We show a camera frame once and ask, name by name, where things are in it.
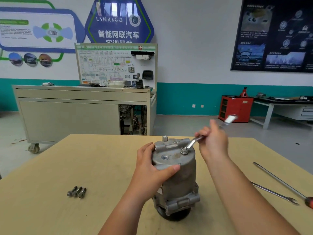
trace yellow table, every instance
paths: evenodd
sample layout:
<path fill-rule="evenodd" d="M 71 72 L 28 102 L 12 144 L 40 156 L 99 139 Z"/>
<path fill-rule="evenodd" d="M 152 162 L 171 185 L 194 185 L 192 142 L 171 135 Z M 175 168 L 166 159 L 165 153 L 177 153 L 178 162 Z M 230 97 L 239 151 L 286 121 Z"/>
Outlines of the yellow table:
<path fill-rule="evenodd" d="M 97 234 L 131 180 L 137 149 L 160 139 L 78 134 L 66 137 L 0 180 L 0 233 Z M 180 222 L 163 219 L 152 200 L 148 201 L 138 234 L 235 234 L 198 147 L 195 149 L 201 201 Z M 301 234 L 312 234 L 313 210 L 252 162 L 258 162 L 307 196 L 313 196 L 313 175 L 253 138 L 230 138 L 229 152 L 251 181 L 297 199 L 300 206 L 261 190 Z M 66 196 L 74 186 L 87 187 L 84 199 Z"/>

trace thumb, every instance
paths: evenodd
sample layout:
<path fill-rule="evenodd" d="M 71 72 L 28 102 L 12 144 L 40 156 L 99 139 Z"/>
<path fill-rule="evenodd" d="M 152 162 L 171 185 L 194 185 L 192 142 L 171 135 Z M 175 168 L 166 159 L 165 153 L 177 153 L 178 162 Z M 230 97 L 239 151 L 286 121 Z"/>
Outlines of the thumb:
<path fill-rule="evenodd" d="M 212 132 L 216 132 L 219 130 L 219 125 L 217 124 L 216 120 L 210 120 L 210 128 Z"/>
<path fill-rule="evenodd" d="M 164 170 L 158 171 L 158 178 L 161 180 L 161 183 L 163 183 L 178 172 L 179 169 L 180 165 L 173 165 Z"/>

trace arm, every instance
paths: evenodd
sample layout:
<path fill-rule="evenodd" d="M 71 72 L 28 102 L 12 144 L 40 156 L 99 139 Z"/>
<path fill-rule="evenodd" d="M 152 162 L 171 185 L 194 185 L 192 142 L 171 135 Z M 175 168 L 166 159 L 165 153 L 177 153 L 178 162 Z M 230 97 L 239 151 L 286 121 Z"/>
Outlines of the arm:
<path fill-rule="evenodd" d="M 299 233 L 257 191 L 228 156 L 228 138 L 216 121 L 199 134 L 207 136 L 199 142 L 217 192 L 237 232 L 241 235 Z"/>
<path fill-rule="evenodd" d="M 151 164 L 153 150 L 154 144 L 148 143 L 137 151 L 136 169 L 131 182 L 98 235 L 135 235 L 145 202 L 180 169 L 179 165 L 174 165 L 157 170 Z"/>

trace person's left hand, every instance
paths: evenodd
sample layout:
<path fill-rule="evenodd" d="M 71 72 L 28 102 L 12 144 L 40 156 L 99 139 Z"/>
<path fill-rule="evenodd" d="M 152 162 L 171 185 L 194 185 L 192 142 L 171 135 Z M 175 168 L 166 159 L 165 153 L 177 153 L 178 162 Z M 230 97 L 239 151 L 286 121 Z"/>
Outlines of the person's left hand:
<path fill-rule="evenodd" d="M 180 165 L 173 165 L 164 170 L 156 169 L 151 163 L 154 149 L 152 142 L 138 149 L 136 169 L 127 189 L 128 195 L 135 196 L 142 203 L 152 198 L 161 184 L 180 169 Z"/>

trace white wall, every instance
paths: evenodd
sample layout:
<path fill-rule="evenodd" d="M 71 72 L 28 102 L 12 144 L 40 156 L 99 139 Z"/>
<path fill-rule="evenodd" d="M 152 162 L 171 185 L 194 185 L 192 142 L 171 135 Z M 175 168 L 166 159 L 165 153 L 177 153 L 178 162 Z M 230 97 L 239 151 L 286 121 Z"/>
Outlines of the white wall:
<path fill-rule="evenodd" d="M 49 1 L 73 10 L 84 25 L 94 0 Z M 313 74 L 230 71 L 242 0 L 141 1 L 159 44 L 158 82 L 313 86 Z M 0 78 L 78 79 L 75 54 L 51 68 L 0 61 Z"/>

